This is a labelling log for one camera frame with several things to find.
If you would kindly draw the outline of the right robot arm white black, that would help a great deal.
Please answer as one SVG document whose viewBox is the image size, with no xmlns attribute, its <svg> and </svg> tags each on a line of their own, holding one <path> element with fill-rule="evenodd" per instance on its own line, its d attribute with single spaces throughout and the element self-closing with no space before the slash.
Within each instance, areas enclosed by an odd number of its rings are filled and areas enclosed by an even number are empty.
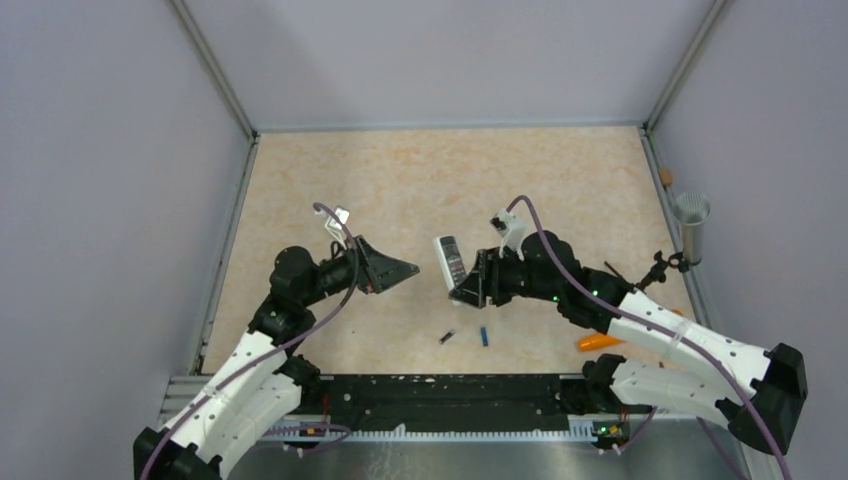
<svg viewBox="0 0 848 480">
<path fill-rule="evenodd" d="M 582 265 L 554 233 L 526 237 L 517 248 L 481 249 L 451 300 L 475 308 L 516 297 L 551 301 L 570 323 L 661 355 L 664 370 L 604 354 L 584 366 L 586 397 L 600 412 L 648 405 L 724 427 L 762 453 L 785 455 L 808 396 L 802 353 L 779 343 L 766 349 L 710 330 L 673 312 L 638 286 Z"/>
</svg>

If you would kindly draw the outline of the white remote control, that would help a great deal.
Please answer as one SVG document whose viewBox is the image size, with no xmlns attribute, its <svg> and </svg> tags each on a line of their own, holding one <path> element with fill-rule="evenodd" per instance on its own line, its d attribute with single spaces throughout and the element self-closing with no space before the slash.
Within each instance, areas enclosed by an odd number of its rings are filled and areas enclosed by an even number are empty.
<svg viewBox="0 0 848 480">
<path fill-rule="evenodd" d="M 453 235 L 445 235 L 436 237 L 433 245 L 447 290 L 451 292 L 467 276 L 458 242 Z"/>
</svg>

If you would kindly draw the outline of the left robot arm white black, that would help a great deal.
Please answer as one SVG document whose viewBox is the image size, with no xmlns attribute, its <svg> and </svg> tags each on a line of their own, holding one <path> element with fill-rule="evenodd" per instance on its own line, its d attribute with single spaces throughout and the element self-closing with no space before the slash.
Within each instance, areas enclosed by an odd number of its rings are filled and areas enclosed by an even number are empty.
<svg viewBox="0 0 848 480">
<path fill-rule="evenodd" d="M 135 439 L 135 478 L 228 478 L 278 420 L 319 404 L 321 388 L 309 379 L 314 366 L 294 354 L 324 325 L 311 306 L 335 294 L 343 296 L 342 305 L 355 291 L 380 294 L 419 271 L 362 236 L 320 262 L 304 247 L 283 249 L 274 260 L 270 292 L 228 360 L 173 418 Z"/>
</svg>

